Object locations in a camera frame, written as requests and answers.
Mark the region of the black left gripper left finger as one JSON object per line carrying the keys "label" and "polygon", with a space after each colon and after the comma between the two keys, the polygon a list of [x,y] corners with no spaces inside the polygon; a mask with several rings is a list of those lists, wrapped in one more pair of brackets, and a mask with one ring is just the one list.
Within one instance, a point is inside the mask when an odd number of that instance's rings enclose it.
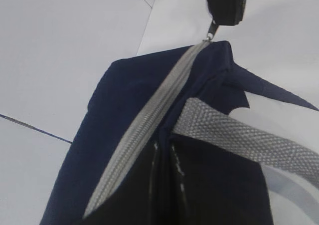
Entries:
{"label": "black left gripper left finger", "polygon": [[115,192],[91,214],[83,225],[159,225],[158,142],[149,142]]}

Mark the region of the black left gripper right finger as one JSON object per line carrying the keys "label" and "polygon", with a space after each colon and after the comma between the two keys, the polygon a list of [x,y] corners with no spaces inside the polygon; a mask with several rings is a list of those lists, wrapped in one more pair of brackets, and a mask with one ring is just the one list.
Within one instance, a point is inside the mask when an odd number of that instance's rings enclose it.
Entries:
{"label": "black left gripper right finger", "polygon": [[179,225],[270,225],[259,163],[215,145],[172,135],[170,159]]}

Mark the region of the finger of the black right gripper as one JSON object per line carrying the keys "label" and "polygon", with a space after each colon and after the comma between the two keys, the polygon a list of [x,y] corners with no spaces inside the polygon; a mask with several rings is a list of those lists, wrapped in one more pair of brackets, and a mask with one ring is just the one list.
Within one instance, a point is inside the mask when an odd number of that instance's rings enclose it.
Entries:
{"label": "finger of the black right gripper", "polygon": [[206,0],[208,10],[217,25],[238,25],[244,16],[246,0]]}

